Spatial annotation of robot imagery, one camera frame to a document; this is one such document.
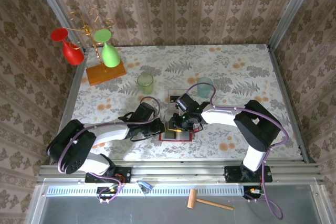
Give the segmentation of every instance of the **patterned wall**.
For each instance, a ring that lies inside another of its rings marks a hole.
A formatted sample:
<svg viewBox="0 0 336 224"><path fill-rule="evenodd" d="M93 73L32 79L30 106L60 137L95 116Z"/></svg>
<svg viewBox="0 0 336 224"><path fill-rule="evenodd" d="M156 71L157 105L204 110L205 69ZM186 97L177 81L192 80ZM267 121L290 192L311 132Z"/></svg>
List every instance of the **patterned wall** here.
<svg viewBox="0 0 336 224"><path fill-rule="evenodd" d="M304 0L276 55L336 209L336 0Z"/></svg>
<svg viewBox="0 0 336 224"><path fill-rule="evenodd" d="M114 45L266 44L289 0L59 0L112 17Z"/></svg>
<svg viewBox="0 0 336 224"><path fill-rule="evenodd" d="M74 68L46 0L0 0L0 223L23 223Z"/></svg>

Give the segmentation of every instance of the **wire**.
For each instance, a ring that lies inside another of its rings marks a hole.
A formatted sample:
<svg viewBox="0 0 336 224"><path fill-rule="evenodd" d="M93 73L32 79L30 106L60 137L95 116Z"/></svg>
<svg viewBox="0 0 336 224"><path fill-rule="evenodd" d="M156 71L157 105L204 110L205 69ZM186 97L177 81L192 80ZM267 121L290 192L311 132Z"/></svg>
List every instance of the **wire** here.
<svg viewBox="0 0 336 224"><path fill-rule="evenodd" d="M200 82L200 83L196 83L194 85L192 85L189 89L187 89L186 93L188 93L190 91L190 89L192 89L193 87L197 86L197 85L200 85L200 84L206 84L206 85L209 85L213 88L214 92L212 94L212 96L210 97L210 105L212 105L215 109L219 109L219 110L230 110L230 111L245 111L245 112L248 112L248 113L251 113L251 114L254 114L254 115L257 115L261 118L264 118L266 120L268 120L269 122L273 123L276 127L278 127L285 135L285 139L279 143L275 143L275 144L272 144L268 147L268 150L266 151L266 154L264 156L264 159L262 160L262 165L261 165L261 176L262 176L262 188L264 190L264 194L265 194L265 198L264 199L259 199L259 200L264 200L266 201L267 203L267 206L269 208L269 210L271 211L271 213L278 219L278 220L282 220L284 217L284 214L282 213L282 210L281 208L274 202L274 201L271 201L268 199L267 197L267 193L266 193L266 188L265 188L265 162L266 162L266 159L270 153L270 150L273 148L273 147L276 147L276 146L279 146L281 144L286 144L288 141L289 141L289 135L287 133L287 131L285 130L284 127L282 127L282 125L280 123L278 123L277 121L275 121L274 119L264 115L264 114L261 114L259 112L256 112L256 111L253 111L253 110L249 110L249 109L245 109L245 108L236 108L236 107L229 107L229 106L216 106L213 104L212 100L215 96L215 93L216 93L216 88L214 85L210 84L210 83L206 83L206 82ZM274 212L274 210L271 208L271 205L270 204L273 204L279 211L280 211L280 217L276 215L276 213Z"/></svg>
<svg viewBox="0 0 336 224"><path fill-rule="evenodd" d="M157 107L158 107L158 113L155 117L153 117L152 119L145 121L145 122L108 122L108 123L99 123L99 124L95 124L86 128L83 128L82 130L80 130L73 138L70 139L69 143L67 144L67 146L64 148L61 156L59 157L59 160L57 162L57 169L60 173L65 173L65 163L63 164L63 166L61 166L63 158L66 154L66 152L69 150L70 146L73 144L73 142L75 140L77 140L77 138L80 136L80 134L82 134L84 131L88 131L88 130L92 130L94 128L98 128L98 127L104 127L104 126L111 126L111 125L129 125L129 124L136 124L136 125L141 125L141 124L147 124L147 123L151 123L153 122L155 119L157 119L160 115L160 103L159 101L154 98L154 97L144 97L141 99L140 103L142 103L142 101L146 98L150 98L152 100L154 100L157 103Z"/></svg>
<svg viewBox="0 0 336 224"><path fill-rule="evenodd" d="M118 180L118 179L116 179L116 178L112 178L112 177L103 177L103 176L99 176L99 175L97 175L97 174L95 174L95 173L89 173L89 174L91 174L92 176L94 176L94 177L96 177L96 178L100 178L100 179L110 179L110 180L113 180L113 181L115 181L115 182L117 182L118 183L118 190L117 190L117 192L109 199L109 201L112 201L114 198L116 198L116 196L120 193L120 191L121 191L121 182L120 182L120 180ZM104 192L106 192L106 190L108 189L109 187L107 187L106 189L104 189L104 190L102 190L100 193L99 193L99 196L98 196L98 198L99 199L101 199L101 195L104 193Z"/></svg>

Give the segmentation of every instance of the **wooden mallet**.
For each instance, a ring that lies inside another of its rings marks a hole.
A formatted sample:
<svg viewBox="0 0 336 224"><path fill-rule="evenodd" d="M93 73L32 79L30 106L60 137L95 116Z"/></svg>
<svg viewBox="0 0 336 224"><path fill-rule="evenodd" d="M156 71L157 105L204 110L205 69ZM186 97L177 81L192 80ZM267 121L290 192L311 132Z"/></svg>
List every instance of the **wooden mallet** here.
<svg viewBox="0 0 336 224"><path fill-rule="evenodd" d="M204 199L197 199L196 196L197 196L197 190L191 189L190 194L189 194L188 205L187 205L188 208L194 209L196 205L196 201L197 201L197 202L208 204L211 206L225 208L227 210L234 210L233 207L225 206L225 205L218 204L218 203L211 202L211 201L204 200Z"/></svg>

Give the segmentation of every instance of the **grey floor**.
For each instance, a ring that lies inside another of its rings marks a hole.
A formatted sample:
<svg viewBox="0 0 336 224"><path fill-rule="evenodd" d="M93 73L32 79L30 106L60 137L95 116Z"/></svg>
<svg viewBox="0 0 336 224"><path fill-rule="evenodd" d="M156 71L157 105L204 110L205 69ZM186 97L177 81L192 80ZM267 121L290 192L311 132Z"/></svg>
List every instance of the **grey floor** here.
<svg viewBox="0 0 336 224"><path fill-rule="evenodd" d="M202 197L234 211L201 203L188 209L187 197L119 197L109 204L94 197L49 197L40 224L321 223L310 187L269 186L268 191L282 208L283 221L271 215L265 202L246 203L240 197Z"/></svg>

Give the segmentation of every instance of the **cup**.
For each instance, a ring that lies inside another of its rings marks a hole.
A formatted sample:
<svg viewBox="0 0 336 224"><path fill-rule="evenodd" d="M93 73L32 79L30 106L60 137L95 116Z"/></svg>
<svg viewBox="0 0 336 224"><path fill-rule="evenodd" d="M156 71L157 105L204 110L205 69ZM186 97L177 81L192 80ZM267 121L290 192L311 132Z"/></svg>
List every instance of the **cup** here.
<svg viewBox="0 0 336 224"><path fill-rule="evenodd" d="M143 73L138 77L138 85L141 87L144 94L153 92L154 78L149 73Z"/></svg>
<svg viewBox="0 0 336 224"><path fill-rule="evenodd" d="M206 83L209 83L209 84L213 84L212 80L208 77L199 78L197 83L201 83L201 82L206 82ZM207 98L210 91L212 91L212 89L213 88L210 85L206 85L206 84L197 85L197 93L202 98Z"/></svg>

